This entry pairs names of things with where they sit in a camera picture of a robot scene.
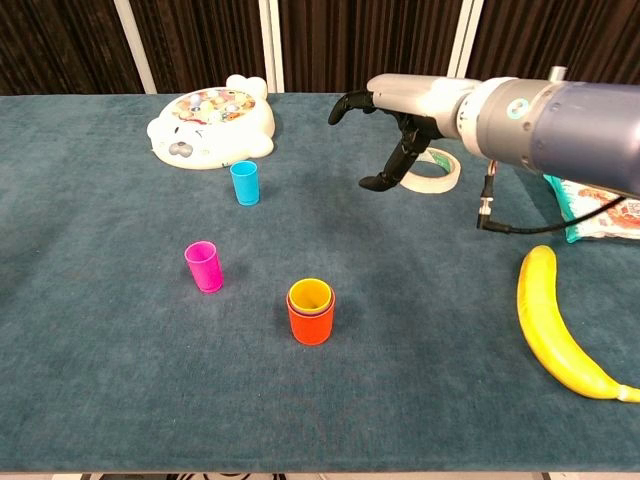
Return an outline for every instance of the blue cup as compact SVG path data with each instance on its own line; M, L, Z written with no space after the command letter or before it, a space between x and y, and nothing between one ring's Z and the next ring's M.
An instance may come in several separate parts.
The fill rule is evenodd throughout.
M250 207L260 201L258 166L255 163L250 161L234 163L231 165L231 178L240 205Z

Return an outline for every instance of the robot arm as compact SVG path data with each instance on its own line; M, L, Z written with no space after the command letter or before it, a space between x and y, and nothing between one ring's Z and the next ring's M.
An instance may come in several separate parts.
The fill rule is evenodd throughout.
M355 95L340 99L331 125L352 108L382 109L402 131L364 188L395 186L430 140L445 137L478 156L640 198L640 86L383 74Z

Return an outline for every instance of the banana stem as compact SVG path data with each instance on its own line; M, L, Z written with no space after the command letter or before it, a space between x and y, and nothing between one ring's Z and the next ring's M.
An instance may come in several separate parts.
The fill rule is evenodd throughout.
M621 402L640 403L640 388L620 385L618 400Z

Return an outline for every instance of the roll of tape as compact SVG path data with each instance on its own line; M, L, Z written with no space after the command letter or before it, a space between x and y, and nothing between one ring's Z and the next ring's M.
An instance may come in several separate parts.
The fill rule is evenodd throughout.
M442 177L423 177L407 172L400 185L418 193L444 193L451 190L458 183L460 177L460 162L456 157L444 150L427 148L421 153L418 161L440 165L447 174Z

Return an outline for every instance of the stacked cups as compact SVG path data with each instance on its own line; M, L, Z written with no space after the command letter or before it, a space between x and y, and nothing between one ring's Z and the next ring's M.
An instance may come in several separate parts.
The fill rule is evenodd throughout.
M318 278L303 278L287 294L293 336L304 345L320 345L331 335L336 295Z

